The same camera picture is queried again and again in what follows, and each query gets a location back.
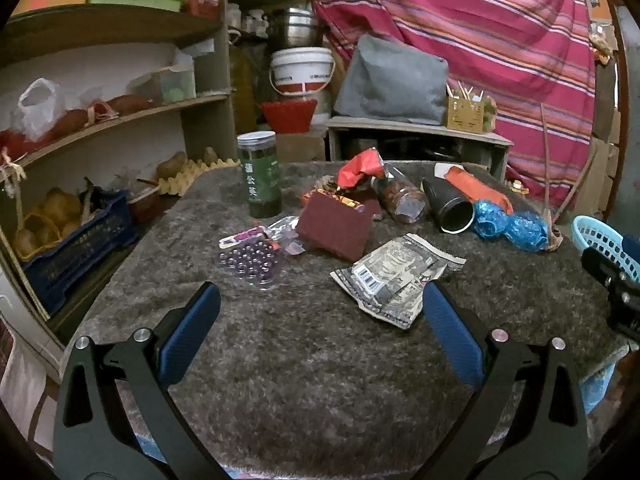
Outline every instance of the blue gripper pad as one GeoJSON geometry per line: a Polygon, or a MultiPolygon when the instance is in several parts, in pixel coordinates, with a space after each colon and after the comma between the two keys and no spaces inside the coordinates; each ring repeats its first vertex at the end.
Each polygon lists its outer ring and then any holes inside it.
{"type": "Polygon", "coordinates": [[[160,384],[168,386],[182,380],[218,318],[220,303],[218,288],[213,283],[205,282],[183,309],[177,309],[184,311],[184,315],[158,352],[160,384]]]}
{"type": "Polygon", "coordinates": [[[454,367],[458,379],[479,390],[484,383],[482,349],[435,283],[422,292],[422,311],[454,367]]]}

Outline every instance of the pink striped cloth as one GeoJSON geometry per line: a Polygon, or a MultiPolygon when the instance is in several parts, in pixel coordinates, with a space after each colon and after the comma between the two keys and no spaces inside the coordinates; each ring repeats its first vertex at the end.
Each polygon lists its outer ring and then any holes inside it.
{"type": "Polygon", "coordinates": [[[514,142],[508,177],[544,195],[540,103],[550,144],[551,203],[586,163],[595,68],[584,0],[333,0],[316,2],[330,39],[349,60],[365,33],[449,62],[450,77],[495,98],[495,132],[514,142]]]}

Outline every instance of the metal pivot screw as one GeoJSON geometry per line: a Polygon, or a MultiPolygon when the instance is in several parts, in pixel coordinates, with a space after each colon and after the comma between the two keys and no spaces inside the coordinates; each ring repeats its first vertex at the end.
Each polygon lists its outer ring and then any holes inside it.
{"type": "Polygon", "coordinates": [[[88,346],[89,346],[89,338],[87,336],[83,335],[82,337],[79,337],[76,340],[76,348],[78,350],[84,350],[88,346]]]}
{"type": "Polygon", "coordinates": [[[133,333],[133,339],[142,343],[151,337],[151,330],[148,328],[139,328],[133,333]]]}
{"type": "Polygon", "coordinates": [[[556,350],[564,350],[566,348],[566,343],[564,342],[564,339],[562,339],[561,337],[553,338],[551,340],[551,345],[556,350]]]}
{"type": "Polygon", "coordinates": [[[509,334],[507,334],[506,331],[501,328],[496,328],[493,332],[491,332],[491,337],[498,343],[504,343],[509,338],[509,334]]]}

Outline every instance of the potato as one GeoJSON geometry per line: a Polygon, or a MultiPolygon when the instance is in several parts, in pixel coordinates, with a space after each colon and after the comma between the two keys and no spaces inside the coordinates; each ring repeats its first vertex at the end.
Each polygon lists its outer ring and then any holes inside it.
{"type": "Polygon", "coordinates": [[[42,247],[45,245],[54,244],[59,241],[60,238],[58,238],[58,233],[50,224],[44,224],[36,232],[36,240],[38,241],[38,245],[42,247]]]}
{"type": "Polygon", "coordinates": [[[49,130],[51,139],[66,137],[81,130],[89,120],[86,110],[68,110],[49,130]]]}
{"type": "Polygon", "coordinates": [[[49,189],[44,201],[44,214],[53,220],[58,229],[79,217],[81,211],[80,199],[76,195],[65,193],[59,187],[49,189]]]}
{"type": "Polygon", "coordinates": [[[154,102],[151,99],[133,94],[114,97],[111,101],[107,101],[107,104],[121,116],[148,110],[154,106],[154,102]]]}
{"type": "Polygon", "coordinates": [[[26,258],[29,254],[35,252],[40,246],[36,240],[36,235],[28,229],[20,229],[16,231],[14,243],[12,244],[14,251],[18,256],[26,258]]]}
{"type": "Polygon", "coordinates": [[[75,232],[78,228],[80,227],[80,219],[76,218],[74,220],[72,220],[71,222],[67,223],[63,228],[62,231],[60,233],[60,236],[62,237],[62,239],[64,240],[66,237],[68,237],[70,234],[72,234],[73,232],[75,232]]]}
{"type": "Polygon", "coordinates": [[[212,147],[209,146],[204,149],[203,160],[207,166],[210,166],[211,164],[215,164],[218,161],[218,156],[216,155],[216,152],[213,151],[212,147]]]}
{"type": "Polygon", "coordinates": [[[178,172],[182,169],[185,162],[187,162],[187,154],[184,152],[177,152],[172,158],[161,162],[156,167],[156,175],[158,178],[174,178],[178,172]]]}

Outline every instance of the plastic bag of purple beads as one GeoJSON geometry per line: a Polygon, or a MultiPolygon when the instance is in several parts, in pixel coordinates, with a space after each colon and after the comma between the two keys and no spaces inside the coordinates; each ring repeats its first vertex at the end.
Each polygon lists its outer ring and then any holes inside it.
{"type": "Polygon", "coordinates": [[[278,244],[266,238],[251,238],[220,251],[220,265],[240,280],[270,288],[280,274],[284,255],[278,244]]]}

